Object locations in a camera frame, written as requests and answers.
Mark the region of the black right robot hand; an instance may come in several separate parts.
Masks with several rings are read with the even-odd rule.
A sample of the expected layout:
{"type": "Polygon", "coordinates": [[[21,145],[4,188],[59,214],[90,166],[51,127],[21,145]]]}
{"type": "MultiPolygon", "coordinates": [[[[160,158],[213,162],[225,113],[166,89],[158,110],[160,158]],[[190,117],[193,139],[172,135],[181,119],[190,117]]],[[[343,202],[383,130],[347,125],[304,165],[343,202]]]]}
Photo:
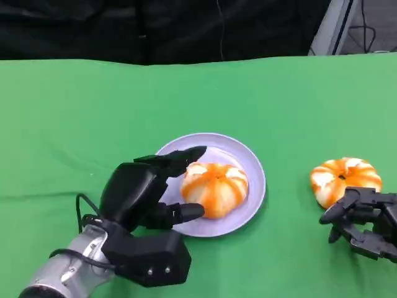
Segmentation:
{"type": "Polygon", "coordinates": [[[354,253],[396,263],[396,194],[374,188],[348,187],[319,219],[331,224],[328,242],[344,237],[354,253]]]}

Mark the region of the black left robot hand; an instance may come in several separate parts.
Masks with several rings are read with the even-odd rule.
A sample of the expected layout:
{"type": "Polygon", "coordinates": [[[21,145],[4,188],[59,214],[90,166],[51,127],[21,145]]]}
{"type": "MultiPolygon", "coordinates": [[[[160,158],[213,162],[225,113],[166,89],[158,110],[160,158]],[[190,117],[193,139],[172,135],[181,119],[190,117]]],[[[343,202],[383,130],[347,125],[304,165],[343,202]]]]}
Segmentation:
{"type": "Polygon", "coordinates": [[[205,210],[199,203],[167,205],[160,200],[168,178],[184,174],[188,165],[198,161],[206,150],[206,146],[196,146],[118,165],[101,195],[100,216],[130,232],[138,226],[168,230],[203,217],[205,210]]]}

